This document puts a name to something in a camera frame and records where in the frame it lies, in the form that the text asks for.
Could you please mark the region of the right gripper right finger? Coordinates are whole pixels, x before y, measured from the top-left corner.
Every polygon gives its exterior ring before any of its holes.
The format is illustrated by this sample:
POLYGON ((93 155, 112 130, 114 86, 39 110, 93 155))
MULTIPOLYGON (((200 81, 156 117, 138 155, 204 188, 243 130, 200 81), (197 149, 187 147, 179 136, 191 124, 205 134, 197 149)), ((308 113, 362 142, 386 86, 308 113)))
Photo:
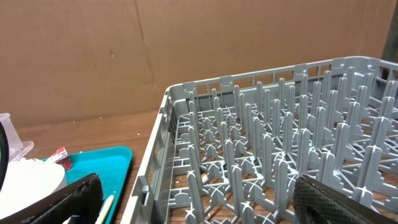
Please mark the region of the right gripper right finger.
POLYGON ((308 175, 296 178, 292 205, 299 224, 397 224, 308 175))

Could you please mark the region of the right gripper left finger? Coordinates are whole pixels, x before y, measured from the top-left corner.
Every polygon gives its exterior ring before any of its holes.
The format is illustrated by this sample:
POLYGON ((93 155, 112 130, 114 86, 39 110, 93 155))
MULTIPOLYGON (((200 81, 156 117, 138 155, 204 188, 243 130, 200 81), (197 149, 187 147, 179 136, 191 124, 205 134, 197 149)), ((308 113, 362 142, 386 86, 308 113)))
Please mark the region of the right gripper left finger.
POLYGON ((100 177, 88 174, 32 205, 1 219, 1 224, 95 223, 104 202, 100 177))

